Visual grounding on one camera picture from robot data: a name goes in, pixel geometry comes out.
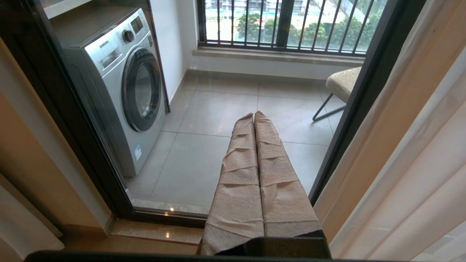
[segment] metal railing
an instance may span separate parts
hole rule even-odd
[[[386,1],[198,0],[199,46],[365,56]]]

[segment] shelf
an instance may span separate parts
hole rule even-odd
[[[41,0],[47,18],[53,18],[92,0]]]

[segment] curtain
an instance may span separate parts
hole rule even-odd
[[[462,261],[465,12],[464,1],[427,1],[314,206],[332,257]]]
[[[0,186],[0,261],[22,261],[39,250],[64,245],[40,220]]]
[[[466,220],[465,134],[466,50],[331,242],[332,255],[412,260],[424,253],[420,260],[451,261],[466,254],[458,245],[466,227],[459,227],[449,247],[425,255]]]

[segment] metal chair leg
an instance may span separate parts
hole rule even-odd
[[[324,118],[326,118],[326,117],[329,117],[329,116],[331,116],[331,115],[333,115],[333,114],[336,114],[336,113],[340,112],[341,110],[345,109],[346,105],[344,105],[344,106],[342,106],[342,107],[340,107],[340,108],[338,108],[338,109],[335,109],[335,110],[333,110],[333,111],[331,111],[331,112],[328,112],[327,114],[321,115],[320,117],[317,117],[317,115],[319,115],[320,111],[322,111],[322,109],[323,109],[324,106],[329,102],[329,100],[332,98],[332,96],[333,96],[333,93],[330,93],[330,96],[327,97],[327,99],[325,99],[325,102],[323,102],[322,106],[319,108],[319,110],[317,110],[317,112],[315,113],[315,115],[312,117],[312,121],[314,121],[314,122],[315,122],[315,121],[319,121],[319,120],[321,120],[321,119],[324,119]]]

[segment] control panel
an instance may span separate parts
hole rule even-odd
[[[126,57],[149,34],[150,29],[142,9],[102,31],[84,49],[100,71],[106,74],[118,61]]]

